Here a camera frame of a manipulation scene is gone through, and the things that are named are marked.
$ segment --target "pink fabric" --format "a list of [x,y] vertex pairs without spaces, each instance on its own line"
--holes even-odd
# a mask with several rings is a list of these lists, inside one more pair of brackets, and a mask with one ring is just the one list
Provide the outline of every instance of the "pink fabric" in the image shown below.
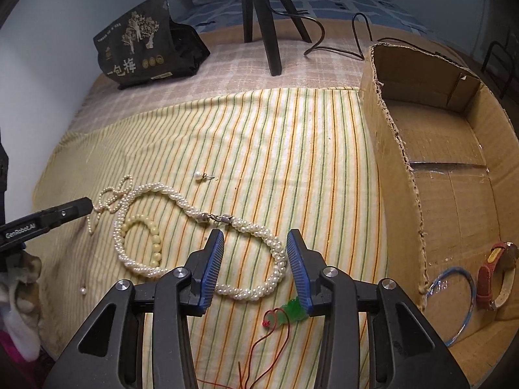
[[42,387],[43,381],[41,379],[41,367],[37,361],[27,362],[24,360],[22,355],[18,352],[13,343],[11,336],[7,332],[0,330],[0,344],[4,348],[4,351],[16,364],[17,369],[25,376],[28,382],[32,383],[35,389]]

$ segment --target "blue bangle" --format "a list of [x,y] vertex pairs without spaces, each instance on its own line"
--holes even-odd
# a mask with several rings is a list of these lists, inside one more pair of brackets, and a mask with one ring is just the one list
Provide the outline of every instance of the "blue bangle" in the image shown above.
[[438,283],[448,277],[449,275],[459,273],[460,275],[463,275],[465,279],[468,281],[470,285],[470,307],[469,311],[466,313],[465,319],[463,320],[463,323],[461,324],[461,327],[457,334],[455,334],[453,337],[451,337],[446,343],[446,346],[451,346],[456,339],[458,339],[458,336],[460,336],[461,332],[465,329],[465,327],[469,324],[470,317],[472,316],[472,312],[474,311],[474,305],[476,305],[476,284],[474,283],[474,279],[472,279],[472,275],[465,269],[463,269],[460,266],[453,266],[449,267],[448,269],[445,269],[442,273],[438,275],[438,277],[434,280],[434,282],[429,287],[429,291],[426,294],[426,297],[429,298],[432,295],[432,292],[434,290],[434,287],[438,285]]

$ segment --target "red watch strap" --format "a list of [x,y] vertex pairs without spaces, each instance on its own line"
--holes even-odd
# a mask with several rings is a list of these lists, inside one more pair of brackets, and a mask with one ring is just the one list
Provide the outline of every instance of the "red watch strap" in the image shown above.
[[[519,250],[515,244],[508,242],[499,242],[494,244],[489,257],[485,260],[483,266],[479,268],[479,272],[477,274],[476,302],[478,307],[487,310],[496,310],[496,306],[494,304],[495,298],[492,294],[492,276],[494,275],[496,266],[497,264],[500,264],[506,273],[511,274],[510,281],[513,283],[515,263],[518,257]],[[503,282],[503,288],[501,292],[504,290],[503,296],[505,299],[499,300],[500,302],[504,302],[506,300],[508,297],[506,292],[511,290],[511,288],[504,287],[505,285]]]
[[501,244],[497,243],[492,247],[490,256],[477,273],[476,303],[482,309],[492,310],[491,302],[494,299],[492,296],[492,275],[494,275],[497,263],[505,250]]

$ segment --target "striped bedsheet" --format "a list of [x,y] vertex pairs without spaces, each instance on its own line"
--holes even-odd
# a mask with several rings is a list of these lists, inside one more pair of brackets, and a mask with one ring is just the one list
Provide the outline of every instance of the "striped bedsheet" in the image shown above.
[[[196,183],[193,172],[216,176]],[[42,209],[101,189],[132,174],[136,185],[162,182],[204,211],[229,213],[264,224],[284,239],[301,230],[309,248],[354,279],[377,282],[385,275],[385,221],[377,167],[355,88],[276,88],[194,100],[131,116],[87,134],[67,133],[51,156],[34,192]],[[183,265],[204,245],[211,227],[188,220],[171,201],[138,199],[130,214],[146,214],[163,236],[165,266]],[[40,279],[42,337],[59,354],[108,289],[119,279],[138,284],[118,261],[111,233],[114,216],[104,213],[93,236],[86,219],[30,241],[28,251],[43,263]],[[271,256],[259,239],[222,226],[225,254],[219,281],[258,285]],[[133,227],[126,250],[151,260],[150,236]],[[80,293],[86,288],[86,294]],[[264,330],[264,311],[296,295],[290,273],[258,302],[215,296],[207,314],[190,318],[197,377],[238,387],[237,362],[244,363]],[[361,330],[361,387],[368,381],[368,338]],[[258,384],[269,389],[307,389],[315,380],[323,321],[296,324],[274,370]],[[144,338],[144,385],[152,388],[151,320]],[[273,360],[284,339],[275,332],[256,351],[252,375]],[[201,389],[212,388],[200,384]]]

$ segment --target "pearl necklace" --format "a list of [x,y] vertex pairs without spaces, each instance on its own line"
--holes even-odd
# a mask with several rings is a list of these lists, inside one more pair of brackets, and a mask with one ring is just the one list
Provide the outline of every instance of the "pearl necklace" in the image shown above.
[[[126,181],[129,181],[129,185],[128,187],[123,187]],[[238,232],[249,233],[255,237],[261,238],[270,248],[271,255],[274,259],[273,272],[262,285],[258,285],[256,288],[247,289],[216,283],[215,292],[217,294],[228,296],[235,300],[256,301],[259,300],[259,298],[272,293],[276,289],[278,283],[283,279],[286,273],[286,251],[284,250],[283,244],[281,241],[279,241],[278,237],[273,235],[268,228],[256,225],[252,222],[246,221],[245,219],[235,218],[231,215],[213,215],[207,212],[201,212],[200,209],[196,208],[195,206],[191,206],[187,199],[179,192],[177,192],[177,190],[166,184],[142,184],[131,190],[132,186],[132,176],[124,176],[123,179],[120,180],[119,187],[117,189],[114,189],[113,187],[104,188],[99,194],[98,206],[94,206],[94,211],[96,212],[96,217],[94,220],[95,226],[97,226],[99,223],[99,218],[103,211],[108,210],[111,214],[117,213],[116,219],[114,221],[114,248],[117,252],[119,260],[125,265],[127,269],[131,270],[137,275],[142,275],[149,278],[161,277],[170,271],[170,269],[159,266],[159,262],[162,259],[162,256],[160,255],[161,240],[158,236],[157,226],[153,223],[153,221],[144,215],[132,215],[130,218],[125,219],[130,205],[137,197],[143,195],[144,193],[155,192],[168,196],[177,204],[178,207],[184,211],[186,215],[195,219],[197,222],[209,222],[212,220],[215,223],[221,222],[227,225],[231,225]],[[113,196],[108,198],[103,203],[101,200],[102,195],[109,191],[113,193]],[[116,201],[118,201],[118,203],[114,207],[111,207],[111,205]],[[126,232],[128,231],[129,227],[137,221],[146,223],[152,234],[154,241],[154,253],[152,255],[153,260],[151,261],[151,265],[145,265],[135,261],[126,254],[124,249],[124,239]],[[88,230],[90,235],[92,235],[95,231],[95,227],[93,227],[90,223],[90,218],[88,218]]]

